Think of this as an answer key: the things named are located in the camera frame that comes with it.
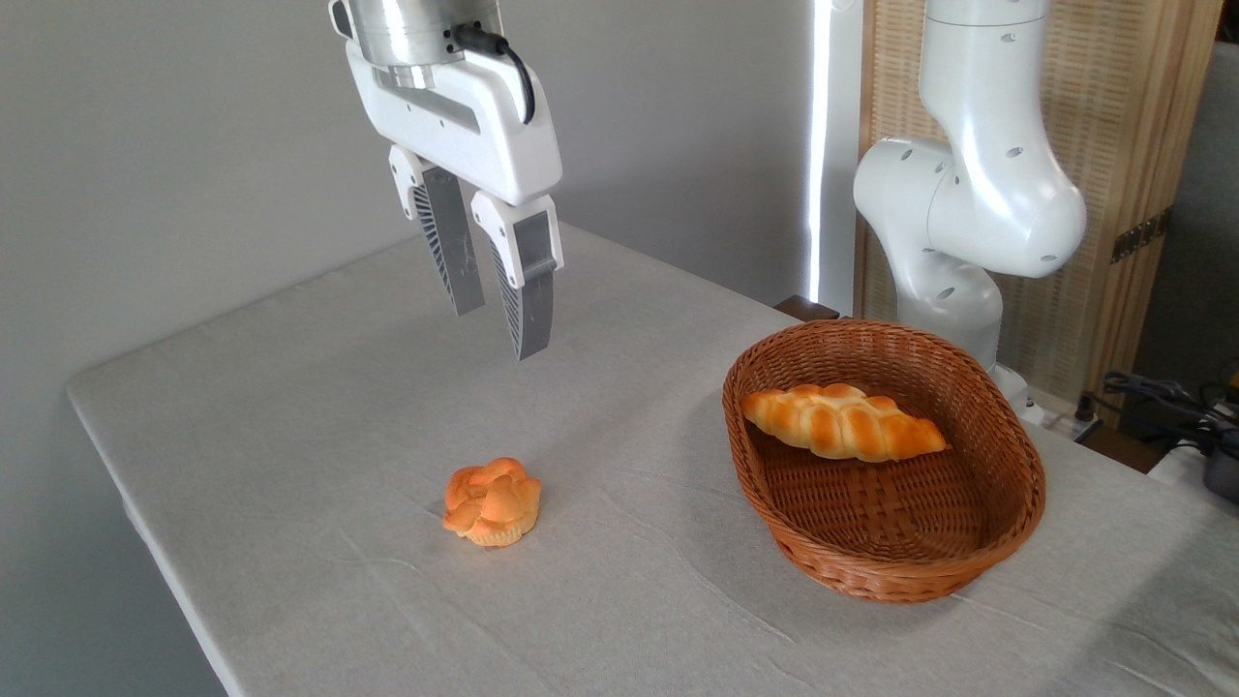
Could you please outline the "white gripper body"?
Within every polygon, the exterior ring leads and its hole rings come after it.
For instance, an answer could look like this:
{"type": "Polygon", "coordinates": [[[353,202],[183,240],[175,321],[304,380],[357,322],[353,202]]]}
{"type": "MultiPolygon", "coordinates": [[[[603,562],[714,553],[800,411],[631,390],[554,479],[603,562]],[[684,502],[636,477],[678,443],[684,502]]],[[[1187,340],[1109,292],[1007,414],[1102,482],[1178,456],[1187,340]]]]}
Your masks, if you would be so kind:
{"type": "Polygon", "coordinates": [[[560,149],[538,76],[496,1],[332,1],[377,132],[508,204],[553,191],[560,149]]]}

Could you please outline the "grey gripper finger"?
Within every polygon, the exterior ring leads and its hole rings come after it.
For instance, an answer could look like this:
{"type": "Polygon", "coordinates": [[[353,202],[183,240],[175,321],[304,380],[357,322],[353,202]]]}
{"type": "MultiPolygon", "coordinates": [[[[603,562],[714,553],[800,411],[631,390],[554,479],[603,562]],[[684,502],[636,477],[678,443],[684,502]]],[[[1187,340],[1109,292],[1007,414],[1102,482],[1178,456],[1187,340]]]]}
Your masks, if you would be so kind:
{"type": "Polygon", "coordinates": [[[554,272],[563,267],[558,210],[549,196],[512,206],[483,189],[470,210],[489,238],[515,357],[527,360],[553,337],[554,272]]]}
{"type": "Polygon", "coordinates": [[[455,314],[484,305],[458,177],[393,144],[388,163],[406,218],[420,225],[455,314]]]}

